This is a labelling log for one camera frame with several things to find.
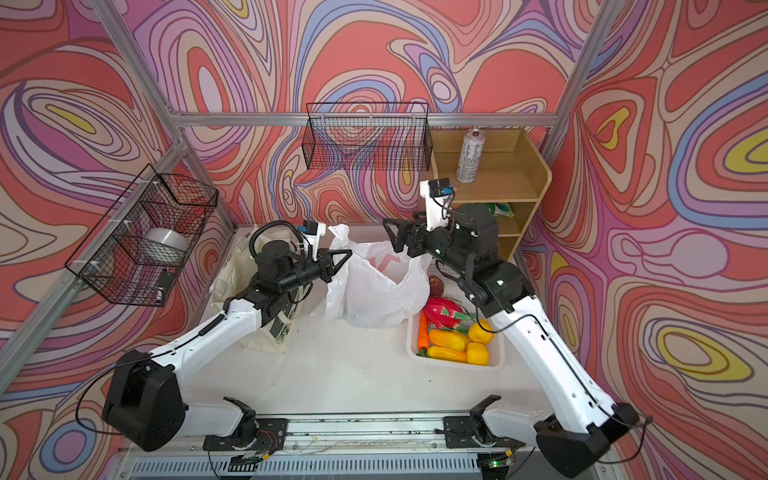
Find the aluminum can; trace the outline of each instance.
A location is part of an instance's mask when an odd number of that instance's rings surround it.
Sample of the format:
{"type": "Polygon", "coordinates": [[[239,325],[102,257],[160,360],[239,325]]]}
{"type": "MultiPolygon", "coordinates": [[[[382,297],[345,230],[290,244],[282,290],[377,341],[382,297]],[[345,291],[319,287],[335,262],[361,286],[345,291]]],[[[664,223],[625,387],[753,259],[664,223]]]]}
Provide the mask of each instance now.
{"type": "Polygon", "coordinates": [[[475,174],[478,173],[480,165],[480,155],[482,155],[482,146],[485,143],[485,133],[478,128],[470,128],[464,135],[464,144],[462,153],[458,157],[458,170],[456,171],[456,180],[468,184],[475,181],[475,174]]]}

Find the wooden shelf unit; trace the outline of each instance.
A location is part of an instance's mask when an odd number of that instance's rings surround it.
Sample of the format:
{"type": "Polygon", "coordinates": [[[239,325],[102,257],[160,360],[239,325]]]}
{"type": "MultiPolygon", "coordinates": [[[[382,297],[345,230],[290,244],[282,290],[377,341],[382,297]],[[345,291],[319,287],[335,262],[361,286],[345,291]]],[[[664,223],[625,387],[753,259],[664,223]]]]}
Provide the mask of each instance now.
{"type": "Polygon", "coordinates": [[[552,172],[524,130],[483,131],[485,145],[475,181],[464,184],[456,180],[456,169],[465,130],[432,129],[432,175],[450,179],[456,189],[454,205],[509,204],[515,216],[496,220],[499,254],[511,260],[552,182],[552,172]]]}

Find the pink wall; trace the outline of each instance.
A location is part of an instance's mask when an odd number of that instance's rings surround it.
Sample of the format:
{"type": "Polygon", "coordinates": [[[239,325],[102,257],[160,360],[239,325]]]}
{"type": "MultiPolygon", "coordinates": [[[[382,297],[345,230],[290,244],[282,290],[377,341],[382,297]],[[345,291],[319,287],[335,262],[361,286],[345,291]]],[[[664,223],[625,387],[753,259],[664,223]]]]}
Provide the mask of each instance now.
{"type": "MultiPolygon", "coordinates": [[[[134,175],[167,149],[95,19],[85,0],[0,6],[0,348],[134,175]]],[[[74,423],[78,397],[126,349],[190,326],[223,248],[213,218],[163,309],[113,306],[83,290],[0,396],[2,480],[96,478],[119,440],[74,423]]],[[[108,383],[81,411],[99,429],[108,383]]]]}
{"type": "Polygon", "coordinates": [[[628,478],[768,477],[767,45],[765,2],[627,2],[521,247],[576,356],[654,417],[628,478]]]}
{"type": "MultiPolygon", "coordinates": [[[[597,9],[574,0],[232,5],[124,8],[175,109],[301,112],[311,101],[420,100],[442,112],[552,112],[597,9]]],[[[302,128],[186,133],[240,223],[373,222],[418,205],[415,172],[307,171],[302,128]]]]}

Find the black wire basket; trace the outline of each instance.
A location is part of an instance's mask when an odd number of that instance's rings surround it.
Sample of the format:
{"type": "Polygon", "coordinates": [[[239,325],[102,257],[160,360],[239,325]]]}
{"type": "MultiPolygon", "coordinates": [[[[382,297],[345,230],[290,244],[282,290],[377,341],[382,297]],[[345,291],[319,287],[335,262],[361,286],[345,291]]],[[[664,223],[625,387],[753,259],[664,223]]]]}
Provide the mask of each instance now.
{"type": "Polygon", "coordinates": [[[218,203],[218,191],[210,185],[152,171],[148,182],[138,182],[146,185],[127,214],[108,220],[117,225],[96,252],[73,260],[107,214],[65,264],[109,303],[164,306],[218,203]]]}
{"type": "Polygon", "coordinates": [[[306,112],[307,170],[427,171],[432,163],[425,102],[320,102],[306,112]]]}

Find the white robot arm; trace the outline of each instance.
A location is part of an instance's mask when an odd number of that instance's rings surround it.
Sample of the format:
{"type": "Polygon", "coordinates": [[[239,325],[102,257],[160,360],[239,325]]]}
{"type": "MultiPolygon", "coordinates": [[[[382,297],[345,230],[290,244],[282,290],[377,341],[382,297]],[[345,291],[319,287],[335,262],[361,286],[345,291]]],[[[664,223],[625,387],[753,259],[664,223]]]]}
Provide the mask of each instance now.
{"type": "Polygon", "coordinates": [[[228,346],[268,324],[291,303],[299,288],[315,279],[328,283],[352,256],[351,250],[318,248],[324,223],[305,222],[296,229],[278,220],[250,238],[251,256],[258,266],[248,287],[228,299],[223,311],[166,345],[149,353],[131,350],[114,369],[101,417],[143,450],[151,452],[176,436],[227,437],[234,448],[246,448],[256,437],[254,412],[235,399],[229,404],[186,404],[180,390],[194,374],[228,346]],[[293,229],[300,253],[282,240],[256,253],[256,238],[276,225],[293,229]],[[335,261],[334,256],[343,255],[335,261]]]}
{"type": "Polygon", "coordinates": [[[637,425],[637,412],[598,386],[554,330],[532,285],[515,265],[498,258],[498,223],[488,208],[465,204],[450,210],[455,192],[447,178],[425,180],[419,191],[426,202],[423,215],[382,222],[395,251],[408,247],[410,257],[428,253],[458,273],[459,287],[495,333],[517,348],[554,410],[541,419],[491,396],[470,412],[478,423],[473,428],[481,440],[536,445],[560,473],[576,476],[637,425]]]}

